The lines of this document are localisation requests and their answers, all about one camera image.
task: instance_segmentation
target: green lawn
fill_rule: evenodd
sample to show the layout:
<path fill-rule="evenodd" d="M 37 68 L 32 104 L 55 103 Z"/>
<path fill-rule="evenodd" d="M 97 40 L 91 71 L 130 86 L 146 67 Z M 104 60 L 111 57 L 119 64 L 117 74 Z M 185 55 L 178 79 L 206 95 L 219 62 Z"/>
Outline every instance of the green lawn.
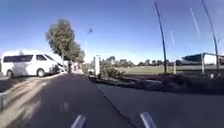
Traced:
<path fill-rule="evenodd" d="M 128 67 L 128 68 L 117 68 L 119 71 L 125 71 L 125 74 L 159 74 L 164 72 L 163 66 L 140 66 L 140 67 Z M 205 66 L 205 73 L 214 72 L 216 66 Z M 173 73 L 173 66 L 168 66 L 168 72 Z M 177 73 L 193 72 L 201 73 L 201 66 L 177 66 Z"/>

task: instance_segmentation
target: sky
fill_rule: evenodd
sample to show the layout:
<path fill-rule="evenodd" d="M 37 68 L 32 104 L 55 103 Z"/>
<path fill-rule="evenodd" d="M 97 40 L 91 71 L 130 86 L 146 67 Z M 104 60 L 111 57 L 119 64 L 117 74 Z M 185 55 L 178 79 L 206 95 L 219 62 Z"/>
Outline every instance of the sky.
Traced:
<path fill-rule="evenodd" d="M 224 1 L 204 1 L 220 39 L 219 54 L 224 54 Z M 157 3 L 169 60 L 200 52 L 214 53 L 211 27 L 201 0 L 157 0 Z M 5 51 L 35 49 L 60 61 L 45 37 L 50 25 L 59 19 L 71 22 L 75 41 L 85 50 L 87 62 L 95 55 L 104 59 L 114 55 L 136 64 L 146 59 L 163 59 L 153 0 L 1 0 L 0 56 Z"/>

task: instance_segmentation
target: asphalt road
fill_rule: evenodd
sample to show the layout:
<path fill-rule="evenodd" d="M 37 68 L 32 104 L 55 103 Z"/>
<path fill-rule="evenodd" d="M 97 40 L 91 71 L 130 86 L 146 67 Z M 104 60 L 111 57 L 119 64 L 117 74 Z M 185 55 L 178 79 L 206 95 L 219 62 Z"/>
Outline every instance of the asphalt road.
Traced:
<path fill-rule="evenodd" d="M 14 102 L 0 114 L 0 127 L 69 128 L 79 114 L 86 115 L 86 128 L 130 127 L 82 74 L 36 80 L 14 93 Z"/>

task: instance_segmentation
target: white van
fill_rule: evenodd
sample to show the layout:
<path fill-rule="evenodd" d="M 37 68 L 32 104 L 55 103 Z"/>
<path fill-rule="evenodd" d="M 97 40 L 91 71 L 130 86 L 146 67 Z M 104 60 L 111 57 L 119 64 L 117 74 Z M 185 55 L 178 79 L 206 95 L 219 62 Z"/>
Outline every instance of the white van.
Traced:
<path fill-rule="evenodd" d="M 2 73 L 9 77 L 56 73 L 57 63 L 48 55 L 36 50 L 5 52 L 2 56 Z"/>

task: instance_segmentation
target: parked car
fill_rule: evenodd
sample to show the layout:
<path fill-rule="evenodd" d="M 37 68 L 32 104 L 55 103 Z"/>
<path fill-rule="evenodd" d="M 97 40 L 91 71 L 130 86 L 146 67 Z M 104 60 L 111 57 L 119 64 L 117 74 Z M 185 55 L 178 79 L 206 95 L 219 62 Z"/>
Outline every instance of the parked car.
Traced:
<path fill-rule="evenodd" d="M 50 56 L 36 50 L 5 52 L 1 64 L 3 75 L 9 77 L 21 75 L 44 77 L 58 70 L 57 63 Z"/>

